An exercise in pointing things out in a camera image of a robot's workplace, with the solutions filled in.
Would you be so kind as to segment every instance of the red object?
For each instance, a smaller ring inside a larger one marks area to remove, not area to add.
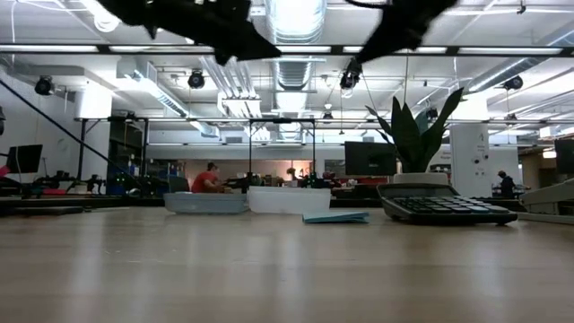
[[[197,175],[196,180],[194,180],[194,184],[191,186],[191,193],[210,193],[211,190],[205,186],[206,180],[215,183],[217,176],[213,175],[210,171],[204,171]]]
[[[6,174],[8,174],[9,172],[10,169],[8,168],[8,166],[3,166],[2,168],[0,168],[0,177],[6,176]]]
[[[65,195],[65,189],[44,188],[43,193],[46,195]]]

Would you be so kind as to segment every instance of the white pillar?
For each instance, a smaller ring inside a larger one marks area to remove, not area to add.
[[[485,97],[465,98],[453,113],[455,119],[488,119]],[[452,185],[462,196],[492,196],[489,133],[486,124],[450,128]]]
[[[111,116],[112,93],[97,83],[89,83],[81,92],[75,95],[76,113],[78,118],[107,118]],[[94,127],[94,122],[88,122],[85,143],[108,157],[109,152],[109,122],[100,122]],[[88,179],[97,174],[105,179],[108,175],[108,162],[104,161],[88,149],[83,150],[82,179]]]

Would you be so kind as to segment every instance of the person in dark clothing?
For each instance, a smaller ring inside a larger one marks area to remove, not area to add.
[[[514,198],[514,180],[506,174],[506,171],[499,171],[499,177],[502,179],[500,183],[500,194],[504,198]]]

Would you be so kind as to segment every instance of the computer monitor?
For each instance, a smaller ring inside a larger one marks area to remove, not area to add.
[[[355,176],[396,174],[395,147],[379,143],[344,143],[345,173]]]
[[[10,147],[6,166],[11,173],[28,174],[38,172],[39,161],[42,158],[42,145],[31,144]]]
[[[574,140],[554,141],[556,170],[559,174],[574,174]]]

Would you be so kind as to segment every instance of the white flower pot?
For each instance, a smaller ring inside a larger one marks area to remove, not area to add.
[[[448,176],[445,173],[405,173],[396,174],[393,184],[435,184],[448,185]]]

